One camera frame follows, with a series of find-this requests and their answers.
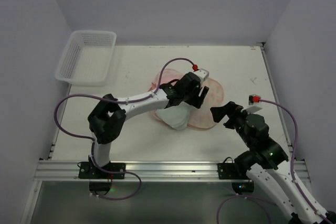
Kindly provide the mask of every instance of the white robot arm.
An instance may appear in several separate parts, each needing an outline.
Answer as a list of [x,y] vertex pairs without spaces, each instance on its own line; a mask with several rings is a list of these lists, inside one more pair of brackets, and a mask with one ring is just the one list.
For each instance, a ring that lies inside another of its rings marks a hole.
[[252,179],[276,203],[290,224],[336,223],[336,214],[323,208],[298,176],[293,179],[287,154],[269,137],[264,118],[253,114],[259,109],[243,109],[234,102],[211,108],[215,122],[226,115],[229,117],[224,126],[235,129],[249,148],[235,158],[233,164],[221,164],[224,170]]
[[208,87],[202,90],[202,84],[208,76],[207,70],[199,69],[185,74],[175,85],[160,85],[157,92],[150,91],[117,99],[111,94],[105,95],[103,98],[117,100],[121,104],[101,101],[88,117],[92,136],[96,140],[93,153],[97,164],[104,167],[110,162],[111,143],[119,136],[124,122],[128,119],[152,110],[179,106],[182,102],[200,108],[209,90]]

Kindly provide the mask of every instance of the red connector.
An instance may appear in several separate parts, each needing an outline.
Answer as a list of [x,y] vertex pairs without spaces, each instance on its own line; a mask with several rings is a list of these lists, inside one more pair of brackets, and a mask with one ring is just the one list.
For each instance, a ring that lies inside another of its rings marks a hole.
[[253,94],[253,95],[250,95],[250,96],[248,97],[248,102],[251,103],[251,104],[253,104],[253,103],[255,103],[255,102],[258,103],[258,102],[260,102],[260,99],[261,99],[260,96]]
[[197,71],[198,70],[198,65],[194,64],[193,69],[194,69],[194,71]]

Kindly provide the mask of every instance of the gray wall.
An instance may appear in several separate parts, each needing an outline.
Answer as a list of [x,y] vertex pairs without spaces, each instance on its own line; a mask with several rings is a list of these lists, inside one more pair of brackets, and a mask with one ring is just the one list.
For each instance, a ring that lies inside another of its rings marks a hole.
[[336,0],[291,0],[266,43],[279,99],[299,122],[313,192],[330,210],[336,209],[335,14]]
[[0,216],[19,223],[67,87],[54,69],[70,35],[56,0],[0,0]]
[[255,44],[290,0],[57,0],[72,30],[113,30],[119,44]]

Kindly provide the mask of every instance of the cable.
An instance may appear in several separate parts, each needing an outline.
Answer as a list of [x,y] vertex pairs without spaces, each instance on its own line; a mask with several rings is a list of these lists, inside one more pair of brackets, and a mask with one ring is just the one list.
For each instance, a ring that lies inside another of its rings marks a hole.
[[[296,181],[296,177],[295,177],[295,174],[294,174],[294,161],[295,161],[295,154],[296,154],[296,150],[297,150],[297,145],[298,145],[298,123],[294,117],[294,115],[287,109],[285,108],[284,106],[282,106],[281,104],[279,103],[276,103],[276,102],[272,102],[272,101],[268,101],[268,100],[263,100],[263,99],[260,99],[260,102],[266,102],[266,103],[270,103],[270,104],[273,104],[273,105],[276,105],[280,108],[282,108],[283,110],[285,110],[289,115],[290,117],[292,118],[293,120],[293,123],[294,123],[294,128],[295,128],[295,136],[294,136],[294,143],[293,143],[293,154],[292,154],[292,157],[290,159],[290,173],[291,173],[291,176],[292,176],[292,179],[293,181],[295,182]],[[296,185],[296,187],[298,188],[299,192],[301,193],[302,197],[305,199],[305,201],[307,202],[307,204],[314,210],[314,212],[317,214],[319,211],[318,209],[315,208],[315,206],[310,202],[310,200],[308,199],[308,197],[305,195],[305,193],[303,192],[302,188],[300,187],[300,185],[298,183],[294,183]],[[325,216],[323,216],[322,214],[318,214],[319,217],[321,217],[323,220],[325,220],[328,224],[333,224],[330,220],[328,220]]]
[[222,206],[224,205],[224,203],[226,203],[227,201],[229,201],[230,199],[234,199],[234,198],[246,198],[246,199],[249,199],[251,201],[253,201],[254,203],[256,203],[259,207],[262,208],[262,210],[265,212],[266,216],[267,216],[267,219],[268,219],[268,223],[272,223],[271,222],[271,217],[270,217],[270,214],[268,213],[268,211],[266,210],[266,208],[264,206],[262,206],[261,204],[259,204],[257,202],[257,200],[260,200],[260,201],[263,201],[263,202],[266,202],[266,203],[269,203],[273,206],[276,206],[276,204],[274,204],[272,201],[269,201],[269,200],[266,200],[266,199],[262,199],[262,198],[258,198],[258,197],[255,197],[255,196],[251,196],[251,195],[234,195],[234,196],[230,196],[226,199],[224,199],[220,204],[219,204],[219,207],[217,209],[217,214],[216,214],[216,221],[217,221],[217,224],[219,224],[219,213],[220,213],[220,209],[222,208]]
[[[190,62],[190,63],[193,65],[193,67],[196,66],[196,65],[194,64],[193,61],[191,61],[191,60],[189,60],[189,59],[187,59],[187,58],[175,58],[175,59],[172,59],[172,60],[168,61],[168,62],[163,66],[163,68],[162,68],[162,70],[161,70],[161,72],[160,72],[160,77],[159,77],[158,85],[157,85],[157,87],[155,88],[155,90],[153,91],[154,94],[156,94],[157,91],[158,91],[159,88],[160,88],[161,79],[162,79],[162,74],[163,74],[164,69],[165,69],[170,63],[172,63],[173,61],[177,61],[177,60],[185,60],[185,61]],[[133,193],[131,193],[130,195],[128,195],[128,196],[121,197],[121,198],[111,198],[111,197],[107,197],[107,196],[104,196],[104,195],[98,195],[98,194],[96,194],[96,196],[98,196],[99,198],[102,198],[102,199],[108,199],[108,200],[124,200],[124,199],[131,198],[131,197],[134,196],[136,193],[138,193],[138,191],[140,190],[141,185],[142,185],[141,178],[140,178],[137,174],[135,174],[135,173],[133,173],[133,172],[126,171],[126,170],[123,171],[123,172],[111,172],[111,171],[105,170],[105,169],[103,169],[102,167],[100,167],[100,166],[97,164],[96,159],[95,159],[94,154],[93,154],[93,153],[94,153],[93,150],[94,150],[95,139],[94,139],[93,137],[91,137],[91,136],[84,136],[84,135],[79,135],[79,134],[71,133],[71,132],[67,131],[65,128],[63,128],[63,127],[60,125],[60,123],[58,122],[57,112],[58,112],[59,107],[61,106],[61,104],[62,104],[64,101],[68,100],[69,98],[73,98],[73,97],[86,97],[86,98],[92,98],[92,99],[96,99],[96,100],[103,101],[103,102],[118,103],[118,104],[126,104],[127,101],[114,101],[114,100],[109,100],[109,99],[105,99],[105,98],[97,97],[97,96],[95,96],[95,95],[90,95],[90,94],[71,94],[71,95],[68,95],[68,96],[64,97],[63,99],[61,99],[61,100],[56,104],[56,107],[55,107],[55,110],[54,110],[54,121],[55,121],[57,127],[58,127],[62,132],[64,132],[65,134],[67,134],[67,135],[69,135],[69,136],[77,137],[77,138],[89,139],[89,140],[92,141],[92,146],[91,146],[91,160],[92,160],[94,166],[95,166],[97,169],[101,170],[101,171],[104,172],[104,173],[108,173],[108,174],[131,174],[131,175],[137,177],[137,179],[139,180],[139,185],[138,185],[137,189],[136,189]],[[128,101],[128,102],[129,102],[129,103],[141,102],[141,101],[144,101],[144,100],[146,100],[146,99],[148,99],[148,98],[151,98],[151,97],[152,97],[152,95],[150,94],[150,95],[147,95],[146,97],[139,98],[139,99],[135,99],[135,100],[131,100],[131,101]]]
[[179,79],[173,79],[173,80],[169,81],[168,83],[172,84],[173,82],[177,82],[177,81],[179,81]]
[[226,159],[224,159],[223,163],[225,163],[228,159],[231,159],[231,163],[233,163],[233,159],[231,157],[227,157]]
[[104,196],[106,195],[106,194],[108,194],[109,193],[109,191],[111,190],[111,187],[112,187],[112,179],[111,179],[111,183],[109,184],[109,189],[104,193]]

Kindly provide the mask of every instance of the white plastic basket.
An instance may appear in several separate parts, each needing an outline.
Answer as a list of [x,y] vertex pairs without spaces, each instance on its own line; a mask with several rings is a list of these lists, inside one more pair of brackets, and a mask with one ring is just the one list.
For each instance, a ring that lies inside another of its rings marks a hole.
[[116,38],[111,31],[74,31],[59,60],[55,78],[74,85],[104,85]]

